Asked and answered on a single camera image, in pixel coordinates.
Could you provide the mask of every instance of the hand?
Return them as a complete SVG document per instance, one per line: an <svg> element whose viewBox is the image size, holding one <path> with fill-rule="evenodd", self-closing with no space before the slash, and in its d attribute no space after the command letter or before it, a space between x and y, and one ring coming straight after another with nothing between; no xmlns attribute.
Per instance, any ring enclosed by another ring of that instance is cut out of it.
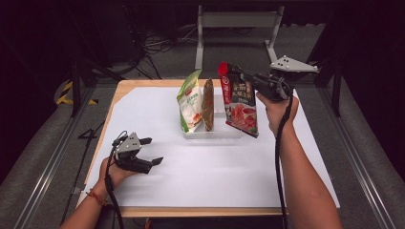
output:
<svg viewBox="0 0 405 229"><path fill-rule="evenodd" d="M104 158L101 162L100 166L100 172L99 172L99 178L98 182L104 182L105 178L105 171L107 169L107 163L108 163L108 157ZM126 171L121 168L119 168L116 164L115 157L111 159L111 166L109 170L110 178L113 181L114 188L116 189L124 179L127 177L130 177L132 175L137 174L136 172L132 171Z"/></svg>
<svg viewBox="0 0 405 229"><path fill-rule="evenodd" d="M268 127L277 135L277 130L280 125L280 121L286 112L286 107L288 106L288 100L280 101L280 102L272 102L264 95L260 93L256 93L257 98L262 101L266 106L266 114L268 119ZM289 115L289 119L286 123L286 126L292 126L292 121L294 120L295 116L297 115L299 100L295 96L293 97L291 113Z"/></svg>

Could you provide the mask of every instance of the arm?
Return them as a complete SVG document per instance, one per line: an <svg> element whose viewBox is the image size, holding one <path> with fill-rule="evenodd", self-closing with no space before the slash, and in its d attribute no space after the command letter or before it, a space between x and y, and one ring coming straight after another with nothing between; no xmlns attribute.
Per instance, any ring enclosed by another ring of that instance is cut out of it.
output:
<svg viewBox="0 0 405 229"><path fill-rule="evenodd" d="M104 183L107 162L108 158L104 158L101 163L98 181L96 185L93 187L93 191L95 192L95 194L97 194L98 197L102 200L108 197L107 189ZM126 179L131 175L134 175L135 173L122 170L118 168L115 163L113 163L110 167L109 174L111 179L113 180L114 187L117 188L124 179ZM70 217L65 222L63 222L60 228L61 229L95 228L98 216L101 212L101 208L102 205L97 201L96 198L87 196L86 198L83 199L83 201L81 201L81 203L70 215Z"/></svg>
<svg viewBox="0 0 405 229"><path fill-rule="evenodd" d="M276 135L287 101L273 103L261 94L270 130ZM293 98L291 114L281 142L280 158L283 165L284 186L288 211L295 228L342 228L334 201L322 179L309 162L295 133L292 121L299 101Z"/></svg>

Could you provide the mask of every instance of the food package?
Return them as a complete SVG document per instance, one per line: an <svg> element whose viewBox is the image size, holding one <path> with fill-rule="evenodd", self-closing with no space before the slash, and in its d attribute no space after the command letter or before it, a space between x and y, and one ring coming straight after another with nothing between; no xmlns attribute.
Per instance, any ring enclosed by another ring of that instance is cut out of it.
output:
<svg viewBox="0 0 405 229"><path fill-rule="evenodd" d="M257 137L256 97L253 85L223 62L218 74L223 89L226 124Z"/></svg>
<svg viewBox="0 0 405 229"><path fill-rule="evenodd" d="M181 128L185 133L194 133L202 122L202 93L199 76L202 70L191 73L177 95L180 108Z"/></svg>
<svg viewBox="0 0 405 229"><path fill-rule="evenodd" d="M214 84L208 79L203 86L202 120L209 132L214 128Z"/></svg>

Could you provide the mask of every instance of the white and green package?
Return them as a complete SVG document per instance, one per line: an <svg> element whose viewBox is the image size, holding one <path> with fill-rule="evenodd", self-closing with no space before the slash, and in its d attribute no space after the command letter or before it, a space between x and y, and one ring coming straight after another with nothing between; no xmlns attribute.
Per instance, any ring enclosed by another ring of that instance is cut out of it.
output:
<svg viewBox="0 0 405 229"><path fill-rule="evenodd" d="M202 93L199 76L202 70L191 73L182 84L177 95L180 107L181 128L185 133L194 133L202 123Z"/></svg>

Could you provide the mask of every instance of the forearm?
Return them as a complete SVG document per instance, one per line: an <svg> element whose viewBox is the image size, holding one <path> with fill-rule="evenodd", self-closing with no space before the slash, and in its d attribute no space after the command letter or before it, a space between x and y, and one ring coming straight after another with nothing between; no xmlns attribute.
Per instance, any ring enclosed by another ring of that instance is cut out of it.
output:
<svg viewBox="0 0 405 229"><path fill-rule="evenodd" d="M309 162L292 125L283 130L280 158L295 228L341 228L334 201Z"/></svg>
<svg viewBox="0 0 405 229"><path fill-rule="evenodd" d="M95 185L93 191L100 197L100 199L106 199L108 197L103 180ZM102 205L96 198L87 196L60 228L95 228L101 208Z"/></svg>

